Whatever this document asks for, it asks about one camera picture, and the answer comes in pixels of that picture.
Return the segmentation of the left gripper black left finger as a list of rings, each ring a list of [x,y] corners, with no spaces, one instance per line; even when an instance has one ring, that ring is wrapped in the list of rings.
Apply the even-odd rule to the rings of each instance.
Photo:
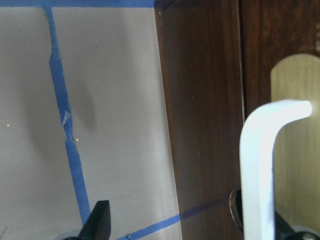
[[[99,200],[92,211],[88,202],[80,202],[81,217],[87,217],[78,235],[59,237],[58,240],[109,240],[111,237],[111,208],[109,200]]]

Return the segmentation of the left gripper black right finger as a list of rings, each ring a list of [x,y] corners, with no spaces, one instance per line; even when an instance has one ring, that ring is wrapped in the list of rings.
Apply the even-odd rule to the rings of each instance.
[[[295,231],[286,220],[277,212],[275,217],[275,239],[276,240],[319,240],[320,236],[308,230]]]

